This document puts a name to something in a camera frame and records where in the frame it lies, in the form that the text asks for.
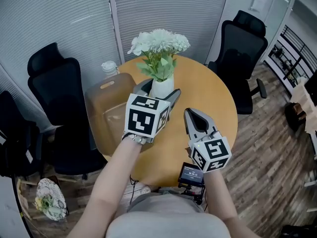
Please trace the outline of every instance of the metal railing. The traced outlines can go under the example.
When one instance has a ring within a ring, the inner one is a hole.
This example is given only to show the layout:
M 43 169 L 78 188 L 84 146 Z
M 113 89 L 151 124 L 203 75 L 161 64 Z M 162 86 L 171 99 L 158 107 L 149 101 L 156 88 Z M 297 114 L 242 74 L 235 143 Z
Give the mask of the metal railing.
M 305 43 L 286 25 L 283 28 L 281 36 L 292 46 L 312 73 L 314 73 L 317 70 L 317 59 Z

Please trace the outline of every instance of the chair backrest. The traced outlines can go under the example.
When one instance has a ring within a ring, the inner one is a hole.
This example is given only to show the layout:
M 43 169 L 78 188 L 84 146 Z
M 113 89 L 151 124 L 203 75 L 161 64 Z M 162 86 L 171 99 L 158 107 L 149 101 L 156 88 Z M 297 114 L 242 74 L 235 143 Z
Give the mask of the chair backrest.
M 266 29 L 264 23 L 245 11 L 238 11 L 233 22 L 239 23 L 241 27 L 255 35 L 265 36 Z
M 13 97 L 8 91 L 0 94 L 0 130 L 7 138 L 16 138 L 27 120 L 20 113 Z
M 66 125 L 88 119 L 80 66 L 75 58 L 66 58 L 51 69 L 35 71 L 28 85 L 51 124 Z
M 49 70 L 64 62 L 64 57 L 59 53 L 57 43 L 51 43 L 34 53 L 28 62 L 28 74 L 31 76 L 36 71 Z
M 267 48 L 267 40 L 247 26 L 226 20 L 222 24 L 220 53 L 215 61 L 220 78 L 249 79 Z

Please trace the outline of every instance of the white chrysanthemum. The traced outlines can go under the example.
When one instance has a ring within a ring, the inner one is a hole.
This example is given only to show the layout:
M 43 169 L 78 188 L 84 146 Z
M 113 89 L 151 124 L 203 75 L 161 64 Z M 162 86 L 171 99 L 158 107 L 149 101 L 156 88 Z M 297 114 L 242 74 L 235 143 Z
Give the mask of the white chrysanthemum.
M 168 51 L 173 48 L 172 46 L 172 34 L 165 29 L 153 30 L 149 37 L 150 50 L 154 53 L 160 51 Z
M 132 53 L 135 54 L 136 56 L 139 56 L 142 51 L 149 51 L 149 44 L 148 44 L 148 36 L 149 33 L 144 32 L 144 33 L 140 33 L 138 37 L 135 37 L 132 40 L 132 47 L 131 49 L 128 51 L 128 54 Z
M 181 34 L 173 34 L 172 45 L 177 52 L 185 51 L 190 47 L 187 38 Z

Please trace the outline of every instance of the white vase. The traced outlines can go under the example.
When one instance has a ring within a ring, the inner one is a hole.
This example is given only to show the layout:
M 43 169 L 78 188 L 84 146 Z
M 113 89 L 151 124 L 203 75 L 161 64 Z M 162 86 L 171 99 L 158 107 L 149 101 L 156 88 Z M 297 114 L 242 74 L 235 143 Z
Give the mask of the white vase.
M 163 99 L 174 91 L 174 74 L 163 82 L 153 80 L 150 96 Z

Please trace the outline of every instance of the lace tablecloth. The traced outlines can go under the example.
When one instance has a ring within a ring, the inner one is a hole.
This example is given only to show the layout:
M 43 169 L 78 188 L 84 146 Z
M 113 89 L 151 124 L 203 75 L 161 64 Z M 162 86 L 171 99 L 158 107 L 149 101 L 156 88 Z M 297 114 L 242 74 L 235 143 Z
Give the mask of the lace tablecloth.
M 294 88 L 290 102 L 299 103 L 306 113 L 305 131 L 314 134 L 317 130 L 317 107 L 315 107 L 309 93 L 305 88 L 307 79 L 301 77 L 299 84 Z

